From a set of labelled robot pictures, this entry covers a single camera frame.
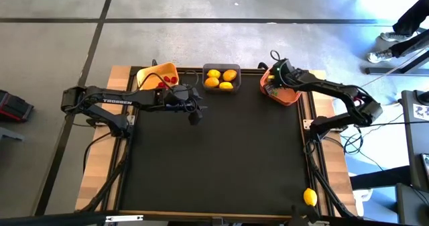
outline white shoe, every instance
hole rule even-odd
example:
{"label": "white shoe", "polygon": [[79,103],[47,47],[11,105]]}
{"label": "white shoe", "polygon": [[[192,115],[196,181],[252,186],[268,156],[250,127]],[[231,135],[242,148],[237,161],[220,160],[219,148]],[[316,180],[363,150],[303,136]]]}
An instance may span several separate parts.
{"label": "white shoe", "polygon": [[388,42],[404,42],[408,39],[410,39],[412,37],[412,35],[410,36],[405,36],[405,35],[399,35],[396,34],[395,32],[381,32],[380,33],[380,38],[388,41]]}
{"label": "white shoe", "polygon": [[390,49],[381,52],[370,52],[367,54],[368,61],[372,63],[378,63],[381,61],[388,61],[393,58],[393,54]]}

